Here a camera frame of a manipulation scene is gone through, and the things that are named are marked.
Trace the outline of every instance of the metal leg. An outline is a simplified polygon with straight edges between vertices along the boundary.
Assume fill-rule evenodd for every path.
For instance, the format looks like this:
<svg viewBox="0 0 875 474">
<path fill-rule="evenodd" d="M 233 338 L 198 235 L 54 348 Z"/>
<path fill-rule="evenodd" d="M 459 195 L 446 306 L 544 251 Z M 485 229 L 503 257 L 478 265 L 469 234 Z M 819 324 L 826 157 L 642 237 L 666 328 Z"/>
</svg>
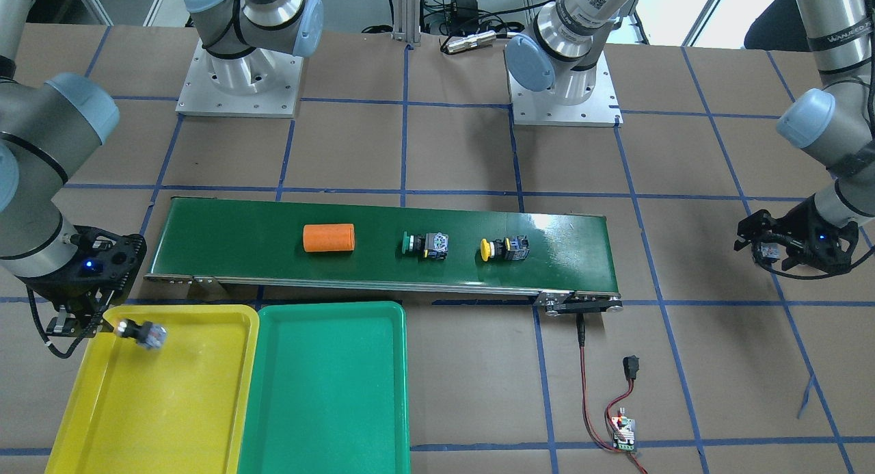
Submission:
<svg viewBox="0 0 875 474">
<path fill-rule="evenodd" d="M 396 0 L 392 38 L 419 45 L 419 7 L 422 0 Z"/>
<path fill-rule="evenodd" d="M 101 23 L 101 25 L 112 26 L 112 19 L 109 18 L 109 14 L 106 9 L 104 9 L 103 4 L 100 3 L 100 0 L 82 0 L 82 3 L 85 4 L 85 8 L 88 9 L 88 12 L 90 12 L 91 15 Z"/>
</svg>

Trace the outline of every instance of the metal connector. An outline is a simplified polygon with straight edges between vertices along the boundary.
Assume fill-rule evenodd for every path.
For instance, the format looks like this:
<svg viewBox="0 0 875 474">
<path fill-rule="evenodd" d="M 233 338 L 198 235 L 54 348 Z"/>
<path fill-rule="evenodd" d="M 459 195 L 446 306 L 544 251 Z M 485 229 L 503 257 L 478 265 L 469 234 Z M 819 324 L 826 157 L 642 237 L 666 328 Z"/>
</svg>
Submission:
<svg viewBox="0 0 875 474">
<path fill-rule="evenodd" d="M 495 32 L 491 29 L 489 31 L 482 32 L 481 34 L 472 34 L 471 36 L 466 36 L 465 38 L 459 38 L 456 41 L 450 41 L 450 44 L 446 46 L 446 52 L 450 55 L 453 53 L 462 53 L 462 51 L 473 50 L 479 47 L 485 47 L 488 44 L 493 43 L 495 41 Z"/>
</svg>

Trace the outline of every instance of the metal mounting plate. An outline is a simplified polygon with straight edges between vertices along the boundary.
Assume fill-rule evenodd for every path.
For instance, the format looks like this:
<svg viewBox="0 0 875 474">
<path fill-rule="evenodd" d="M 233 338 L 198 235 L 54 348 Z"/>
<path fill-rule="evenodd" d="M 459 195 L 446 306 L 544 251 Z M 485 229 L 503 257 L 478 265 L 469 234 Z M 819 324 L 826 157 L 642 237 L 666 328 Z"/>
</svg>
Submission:
<svg viewBox="0 0 875 474">
<path fill-rule="evenodd" d="M 302 57 L 268 51 L 276 62 L 278 82 L 270 90 L 239 96 L 222 92 L 210 78 L 206 50 L 194 51 L 188 75 L 179 93 L 176 111 L 189 116 L 253 116 L 294 118 L 300 91 Z"/>
<path fill-rule="evenodd" d="M 604 54 L 597 63 L 596 85 L 593 96 L 578 105 L 556 102 L 555 94 L 549 91 L 529 91 L 523 88 L 513 75 L 507 74 L 510 83 L 510 98 L 513 103 L 513 122 L 516 125 L 565 125 L 571 127 L 613 127 L 616 121 L 623 124 L 619 112 L 617 93 L 610 79 Z"/>
</svg>

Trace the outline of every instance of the black connector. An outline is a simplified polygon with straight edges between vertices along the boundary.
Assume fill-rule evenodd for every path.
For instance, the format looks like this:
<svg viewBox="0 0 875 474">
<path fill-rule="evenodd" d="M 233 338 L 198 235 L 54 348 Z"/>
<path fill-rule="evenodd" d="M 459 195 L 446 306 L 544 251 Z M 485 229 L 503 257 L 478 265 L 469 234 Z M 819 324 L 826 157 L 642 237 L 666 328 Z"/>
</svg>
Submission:
<svg viewBox="0 0 875 474">
<path fill-rule="evenodd" d="M 584 322 L 584 314 L 578 314 L 578 344 L 584 347 L 584 341 L 587 340 L 587 323 Z"/>
<path fill-rule="evenodd" d="M 631 355 L 623 358 L 623 373 L 626 380 L 635 380 L 638 375 L 638 356 Z"/>
</svg>

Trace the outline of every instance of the qr code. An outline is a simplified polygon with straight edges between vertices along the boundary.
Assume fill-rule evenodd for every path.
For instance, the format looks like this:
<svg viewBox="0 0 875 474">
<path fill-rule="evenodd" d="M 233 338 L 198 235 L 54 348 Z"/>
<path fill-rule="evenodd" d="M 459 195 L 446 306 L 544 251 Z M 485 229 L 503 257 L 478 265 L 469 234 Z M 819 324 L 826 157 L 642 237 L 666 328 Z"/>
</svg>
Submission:
<svg viewBox="0 0 875 474">
<path fill-rule="evenodd" d="M 606 1 L 606 0 L 590 0 L 590 4 L 591 4 L 594 8 L 596 8 L 596 10 L 599 10 L 599 9 L 601 9 L 601 7 L 604 5 L 604 2 L 605 2 L 605 1 Z"/>
</svg>

